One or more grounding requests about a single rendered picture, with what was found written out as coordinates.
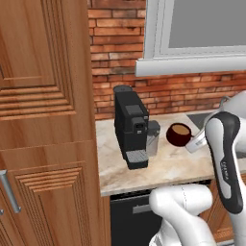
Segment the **wooden base cupboard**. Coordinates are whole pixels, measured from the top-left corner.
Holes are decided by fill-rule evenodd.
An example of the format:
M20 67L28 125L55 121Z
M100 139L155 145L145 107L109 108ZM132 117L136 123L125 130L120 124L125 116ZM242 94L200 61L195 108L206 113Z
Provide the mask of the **wooden base cupboard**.
M212 193L212 206L202 212L200 217L209 225L216 242L223 242L234 238L233 225L227 211L222 205L215 180L206 180L204 184Z

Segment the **black dishwasher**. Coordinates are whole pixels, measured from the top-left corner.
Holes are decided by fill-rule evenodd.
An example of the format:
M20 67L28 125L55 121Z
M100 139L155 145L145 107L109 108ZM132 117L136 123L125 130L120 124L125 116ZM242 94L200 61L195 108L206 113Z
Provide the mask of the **black dishwasher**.
M161 218L151 210L133 214L133 207L149 205L151 189L111 196L111 246L149 246Z

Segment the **grey window frame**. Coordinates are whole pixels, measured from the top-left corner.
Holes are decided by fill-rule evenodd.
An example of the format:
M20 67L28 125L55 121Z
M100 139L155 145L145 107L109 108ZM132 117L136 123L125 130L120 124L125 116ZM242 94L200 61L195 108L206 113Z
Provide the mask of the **grey window frame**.
M137 77L246 69L246 0L146 0Z

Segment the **dark red coffee mug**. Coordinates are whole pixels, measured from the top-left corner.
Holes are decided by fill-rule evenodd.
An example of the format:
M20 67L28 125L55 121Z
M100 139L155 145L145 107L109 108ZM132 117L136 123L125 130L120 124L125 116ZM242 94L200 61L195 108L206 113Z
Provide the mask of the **dark red coffee mug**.
M184 123L173 123L166 132L166 139L177 147L184 147L191 140L191 129Z

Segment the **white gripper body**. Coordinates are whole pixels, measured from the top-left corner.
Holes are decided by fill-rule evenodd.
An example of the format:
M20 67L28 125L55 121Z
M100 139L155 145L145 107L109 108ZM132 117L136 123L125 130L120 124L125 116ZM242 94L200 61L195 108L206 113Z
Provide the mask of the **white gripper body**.
M198 134L191 138L185 148L189 153L194 153L200 148L204 147L206 144L207 140L205 137L205 129L202 129Z

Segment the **grey tap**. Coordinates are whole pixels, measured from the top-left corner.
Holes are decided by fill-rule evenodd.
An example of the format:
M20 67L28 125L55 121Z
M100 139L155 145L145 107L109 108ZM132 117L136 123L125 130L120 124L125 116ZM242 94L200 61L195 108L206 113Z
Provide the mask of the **grey tap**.
M229 97L229 96L223 96L223 97L221 98L221 100L220 100L220 103L219 103L219 109L220 109L220 110L223 110L223 109L224 109L224 104L225 104L226 102L230 101L230 100L231 100L231 97Z

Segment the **tall wooden cupboard door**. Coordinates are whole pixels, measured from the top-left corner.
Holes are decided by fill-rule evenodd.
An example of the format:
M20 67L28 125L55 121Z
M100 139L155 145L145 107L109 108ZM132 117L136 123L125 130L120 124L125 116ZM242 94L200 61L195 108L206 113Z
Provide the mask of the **tall wooden cupboard door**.
M94 134L86 0L0 0L0 149Z

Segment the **dark grey sink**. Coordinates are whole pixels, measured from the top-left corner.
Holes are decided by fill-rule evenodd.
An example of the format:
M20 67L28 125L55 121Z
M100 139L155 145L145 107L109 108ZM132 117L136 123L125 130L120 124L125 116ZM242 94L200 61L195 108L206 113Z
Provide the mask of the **dark grey sink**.
M187 126L191 130L202 130L204 127L204 123L207 118L210 118L212 116L211 112L202 112L202 113L189 113L187 115L188 123Z

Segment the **black coffee machine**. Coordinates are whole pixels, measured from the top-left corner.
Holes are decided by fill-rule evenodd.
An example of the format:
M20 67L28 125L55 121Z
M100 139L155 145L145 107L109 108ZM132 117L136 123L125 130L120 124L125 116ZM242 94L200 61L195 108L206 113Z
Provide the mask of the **black coffee machine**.
M160 124L149 119L137 93L130 86L115 86L114 128L123 159L130 170L147 168L158 150Z

